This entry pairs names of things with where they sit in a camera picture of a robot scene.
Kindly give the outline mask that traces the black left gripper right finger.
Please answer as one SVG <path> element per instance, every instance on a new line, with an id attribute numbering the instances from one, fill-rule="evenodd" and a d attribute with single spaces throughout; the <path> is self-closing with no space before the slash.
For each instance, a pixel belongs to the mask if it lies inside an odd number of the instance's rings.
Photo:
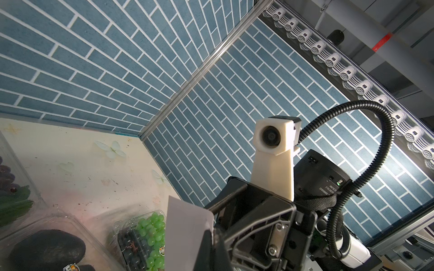
<path id="1" fill-rule="evenodd" d="M 214 230 L 213 233 L 212 269 L 214 271 L 233 271 L 221 230 Z"/>

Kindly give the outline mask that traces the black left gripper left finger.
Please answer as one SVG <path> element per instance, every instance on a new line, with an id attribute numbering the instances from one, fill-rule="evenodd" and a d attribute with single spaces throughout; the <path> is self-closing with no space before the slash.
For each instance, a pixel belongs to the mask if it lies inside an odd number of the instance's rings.
<path id="1" fill-rule="evenodd" d="M 213 271 L 212 256 L 214 253 L 213 237 L 210 230 L 204 231 L 200 249 L 193 267 L 193 271 Z"/>

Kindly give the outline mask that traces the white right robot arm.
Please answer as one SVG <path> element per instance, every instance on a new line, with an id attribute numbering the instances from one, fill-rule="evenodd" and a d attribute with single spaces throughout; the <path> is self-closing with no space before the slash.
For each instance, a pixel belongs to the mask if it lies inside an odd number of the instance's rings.
<path id="1" fill-rule="evenodd" d="M 350 177 L 332 161 L 310 150 L 295 166 L 295 199 L 288 200 L 240 178 L 206 205 L 214 214 L 214 244 L 196 269 L 300 271 L 312 260 L 323 271 L 370 271 L 380 260 L 336 221 L 337 259 L 327 243 L 329 214 Z"/>

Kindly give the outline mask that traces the white fruit sticker sheet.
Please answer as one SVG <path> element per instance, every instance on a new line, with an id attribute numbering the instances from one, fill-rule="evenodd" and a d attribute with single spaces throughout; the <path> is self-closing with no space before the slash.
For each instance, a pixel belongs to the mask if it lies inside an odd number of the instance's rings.
<path id="1" fill-rule="evenodd" d="M 166 220 L 165 270 L 192 271 L 204 232 L 213 229 L 212 212 L 170 196 Z"/>

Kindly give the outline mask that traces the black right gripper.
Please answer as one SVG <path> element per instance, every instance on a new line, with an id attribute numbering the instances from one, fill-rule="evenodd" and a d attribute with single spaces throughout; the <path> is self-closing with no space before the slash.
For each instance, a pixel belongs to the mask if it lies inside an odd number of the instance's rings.
<path id="1" fill-rule="evenodd" d="M 312 211 L 237 177 L 205 206 L 217 217 L 233 268 L 300 271 L 318 219 Z"/>

